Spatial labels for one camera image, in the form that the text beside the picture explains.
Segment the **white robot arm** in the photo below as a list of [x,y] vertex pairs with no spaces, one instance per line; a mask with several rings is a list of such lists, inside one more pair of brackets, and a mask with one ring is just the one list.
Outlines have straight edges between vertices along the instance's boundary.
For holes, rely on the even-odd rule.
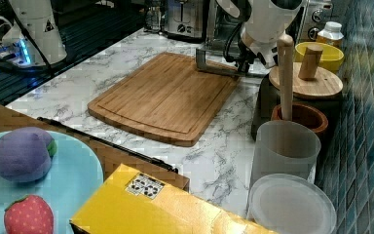
[[240,20],[241,53],[248,49],[266,68],[277,64],[277,42],[291,25],[303,0],[216,0],[225,13]]

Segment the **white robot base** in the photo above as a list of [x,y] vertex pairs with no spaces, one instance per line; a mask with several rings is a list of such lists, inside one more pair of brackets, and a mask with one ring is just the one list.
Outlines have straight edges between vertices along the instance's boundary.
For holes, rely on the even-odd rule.
[[14,25],[2,42],[14,46],[21,67],[52,65],[67,57],[56,27],[51,0],[8,0],[15,13]]

